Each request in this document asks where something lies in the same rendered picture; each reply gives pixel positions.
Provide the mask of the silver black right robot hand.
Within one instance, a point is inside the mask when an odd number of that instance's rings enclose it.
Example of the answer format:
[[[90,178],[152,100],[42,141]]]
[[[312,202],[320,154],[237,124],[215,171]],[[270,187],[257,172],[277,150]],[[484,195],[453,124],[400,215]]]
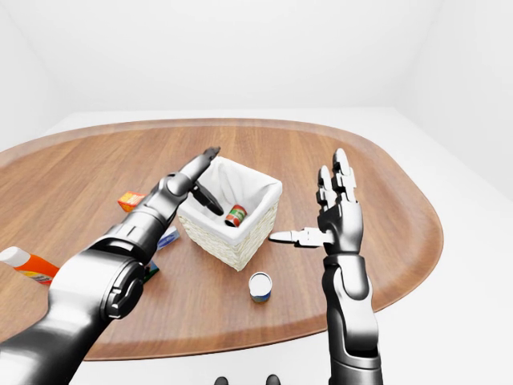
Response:
[[[363,217],[355,197],[356,181],[344,150],[333,154],[333,170],[322,166],[317,175],[317,203],[321,206],[318,227],[275,232],[269,240],[290,243],[296,247],[324,247],[328,255],[360,253]]]

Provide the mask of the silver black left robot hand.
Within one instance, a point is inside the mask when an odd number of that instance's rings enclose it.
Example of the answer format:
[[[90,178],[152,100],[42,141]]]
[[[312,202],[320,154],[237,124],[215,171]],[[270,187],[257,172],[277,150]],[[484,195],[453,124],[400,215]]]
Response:
[[[218,200],[199,182],[208,169],[220,147],[210,147],[194,157],[178,172],[163,177],[151,192],[136,206],[133,213],[150,213],[162,223],[172,222],[178,207],[192,195],[217,216],[224,211]]]

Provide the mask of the white wicker basket with liner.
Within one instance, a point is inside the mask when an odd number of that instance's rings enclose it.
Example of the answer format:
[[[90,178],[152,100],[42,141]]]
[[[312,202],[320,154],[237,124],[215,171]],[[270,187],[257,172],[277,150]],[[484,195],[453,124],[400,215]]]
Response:
[[[282,183],[224,157],[217,157],[199,182],[224,212],[217,216],[189,197],[177,217],[197,245],[241,271],[273,229]]]

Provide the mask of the red tomato sauce tin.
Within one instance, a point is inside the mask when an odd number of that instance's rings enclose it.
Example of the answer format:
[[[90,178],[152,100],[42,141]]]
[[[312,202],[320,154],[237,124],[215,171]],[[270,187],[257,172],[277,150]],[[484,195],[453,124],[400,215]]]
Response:
[[[224,219],[224,223],[233,228],[238,228],[247,216],[247,211],[241,205],[234,205]]]

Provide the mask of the orange printed food box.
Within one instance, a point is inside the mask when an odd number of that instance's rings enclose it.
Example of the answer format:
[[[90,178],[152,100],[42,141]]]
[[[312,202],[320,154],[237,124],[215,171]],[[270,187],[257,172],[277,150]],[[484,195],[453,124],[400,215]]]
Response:
[[[124,193],[117,202],[124,212],[129,213],[145,198],[145,196],[145,194],[128,191]]]

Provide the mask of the white and blue tin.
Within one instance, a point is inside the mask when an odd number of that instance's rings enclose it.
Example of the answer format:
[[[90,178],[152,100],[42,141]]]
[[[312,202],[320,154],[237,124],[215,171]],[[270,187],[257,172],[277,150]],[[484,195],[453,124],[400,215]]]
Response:
[[[254,302],[266,302],[271,296],[273,282],[267,273],[256,272],[250,277],[248,287]]]

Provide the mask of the orange bottle with white cap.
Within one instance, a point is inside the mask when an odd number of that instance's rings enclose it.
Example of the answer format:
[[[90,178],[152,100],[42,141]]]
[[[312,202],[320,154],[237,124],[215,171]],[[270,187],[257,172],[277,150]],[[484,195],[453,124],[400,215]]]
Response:
[[[11,246],[0,252],[0,261],[11,266],[19,273],[33,279],[34,281],[49,286],[59,268],[49,261],[17,246]]]

